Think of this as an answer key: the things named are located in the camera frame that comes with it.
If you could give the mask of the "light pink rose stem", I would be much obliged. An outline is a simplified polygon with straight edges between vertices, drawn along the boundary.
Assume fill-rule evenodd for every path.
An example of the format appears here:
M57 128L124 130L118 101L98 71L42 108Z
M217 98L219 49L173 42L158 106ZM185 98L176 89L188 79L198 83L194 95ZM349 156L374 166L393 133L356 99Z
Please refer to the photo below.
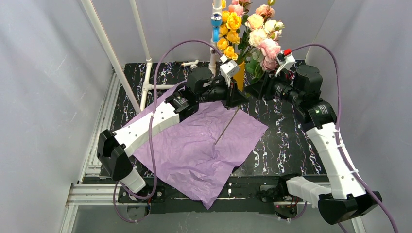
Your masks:
M245 39L243 49L245 72L257 80L265 72L274 71L277 67L276 56L278 53L280 53L280 46L271 39L265 39L257 48L250 46L248 39Z

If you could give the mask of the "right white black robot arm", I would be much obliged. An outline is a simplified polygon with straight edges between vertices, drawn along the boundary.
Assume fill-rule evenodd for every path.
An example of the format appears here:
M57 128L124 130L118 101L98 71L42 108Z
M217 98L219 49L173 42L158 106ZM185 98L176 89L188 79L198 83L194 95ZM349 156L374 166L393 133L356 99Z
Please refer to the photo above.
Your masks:
M278 77L267 74L245 87L257 99L279 98L290 103L296 119L313 143L324 165L330 188L318 185L298 174L281 176L276 187L259 191L264 201L286 196L298 197L317 208L331 225L365 215L382 197L378 191L367 191L355 178L355 172L343 158L343 143L336 136L337 116L321 97L323 78L318 68L300 65L294 73L281 71Z

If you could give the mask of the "peach rose flower stem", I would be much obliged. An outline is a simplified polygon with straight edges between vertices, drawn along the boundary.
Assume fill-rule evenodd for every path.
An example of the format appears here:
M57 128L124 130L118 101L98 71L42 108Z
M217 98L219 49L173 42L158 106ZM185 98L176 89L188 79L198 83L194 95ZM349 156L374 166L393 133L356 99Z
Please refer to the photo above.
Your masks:
M265 22L275 16L273 8L275 2L276 0L268 0L266 4L256 8L255 12L247 18L245 26L250 31L263 28Z

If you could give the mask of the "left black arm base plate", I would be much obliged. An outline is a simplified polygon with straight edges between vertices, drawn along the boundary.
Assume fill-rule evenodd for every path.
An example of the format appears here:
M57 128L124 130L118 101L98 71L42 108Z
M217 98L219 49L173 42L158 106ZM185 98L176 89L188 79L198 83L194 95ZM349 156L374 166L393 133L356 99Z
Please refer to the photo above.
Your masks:
M148 196L151 194L153 189L152 185L146 185L142 190L140 190L137 195L138 196ZM120 186L119 195L117 197L118 203L163 203L165 201L165 187L164 186L157 186L156 192L153 196L147 199L138 199L135 196L129 194L126 189Z

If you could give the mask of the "pink rose flower stem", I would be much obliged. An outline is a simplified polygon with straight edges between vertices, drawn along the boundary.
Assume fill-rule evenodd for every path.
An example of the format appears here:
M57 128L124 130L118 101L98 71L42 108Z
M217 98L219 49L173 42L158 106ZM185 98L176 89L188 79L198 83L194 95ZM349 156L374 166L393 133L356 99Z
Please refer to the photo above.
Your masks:
M231 13L236 13L240 18L242 18L249 12L250 5L250 0L233 0L228 6L228 10Z

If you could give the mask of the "purple pink wrapping paper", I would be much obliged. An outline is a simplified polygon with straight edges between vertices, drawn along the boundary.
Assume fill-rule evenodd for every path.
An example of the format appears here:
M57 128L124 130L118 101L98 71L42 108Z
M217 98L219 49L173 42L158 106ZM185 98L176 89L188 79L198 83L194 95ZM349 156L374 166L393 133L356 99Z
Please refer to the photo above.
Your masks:
M153 152L144 143L134 156L161 181L209 209L267 128L244 111L202 103L194 115L154 136Z

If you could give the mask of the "yellow rose flower stem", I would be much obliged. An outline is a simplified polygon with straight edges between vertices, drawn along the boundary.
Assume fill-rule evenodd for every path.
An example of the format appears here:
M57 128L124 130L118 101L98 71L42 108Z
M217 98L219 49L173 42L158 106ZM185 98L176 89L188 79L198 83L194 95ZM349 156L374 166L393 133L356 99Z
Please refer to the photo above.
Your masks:
M241 64L244 61L243 49L245 42L245 39L240 36L243 17L240 18L236 13L229 12L229 5L226 5L225 0L221 1L221 4L222 24L216 46L221 53L235 60L237 64Z

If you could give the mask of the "small white pipe elbow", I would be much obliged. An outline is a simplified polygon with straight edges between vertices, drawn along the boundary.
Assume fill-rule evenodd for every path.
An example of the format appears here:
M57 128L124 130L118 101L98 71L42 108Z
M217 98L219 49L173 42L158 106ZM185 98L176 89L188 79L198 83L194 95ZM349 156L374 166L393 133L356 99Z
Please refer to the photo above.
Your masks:
M198 63L199 63L199 60L196 59L196 60L191 61L191 62L185 61L185 62L183 62L183 63L181 64L181 66L182 66L182 67L189 67L191 70L193 70L193 69L197 68Z

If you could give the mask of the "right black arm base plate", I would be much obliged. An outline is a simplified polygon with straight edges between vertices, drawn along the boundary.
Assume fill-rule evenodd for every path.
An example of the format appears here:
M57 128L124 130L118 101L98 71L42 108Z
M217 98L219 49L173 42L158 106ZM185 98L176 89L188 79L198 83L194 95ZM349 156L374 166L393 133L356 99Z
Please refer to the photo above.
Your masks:
M289 201L291 205L304 201L302 198L288 192L286 186L264 184L260 186L257 196L262 202Z

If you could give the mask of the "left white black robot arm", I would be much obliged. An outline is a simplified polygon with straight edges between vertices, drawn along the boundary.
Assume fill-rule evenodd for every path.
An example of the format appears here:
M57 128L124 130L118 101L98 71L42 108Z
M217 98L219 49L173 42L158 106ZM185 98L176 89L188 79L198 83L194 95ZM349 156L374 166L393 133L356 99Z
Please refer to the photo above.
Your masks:
M129 158L140 146L195 114L200 103L220 101L227 109L246 103L247 97L238 89L234 78L239 71L240 67L234 62L221 65L221 74L217 77L213 77L207 67L194 68L171 95L154 105L153 112L117 131L102 131L98 138L97 158L111 179L136 195L146 182Z

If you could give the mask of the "white rose flower stem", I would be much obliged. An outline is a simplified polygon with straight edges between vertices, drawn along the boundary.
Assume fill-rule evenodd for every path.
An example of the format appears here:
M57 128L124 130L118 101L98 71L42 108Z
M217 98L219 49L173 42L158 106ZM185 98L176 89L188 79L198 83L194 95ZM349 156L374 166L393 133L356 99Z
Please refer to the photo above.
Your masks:
M248 43L250 46L257 48L265 39L278 41L284 27L282 21L267 20L260 28L249 33Z

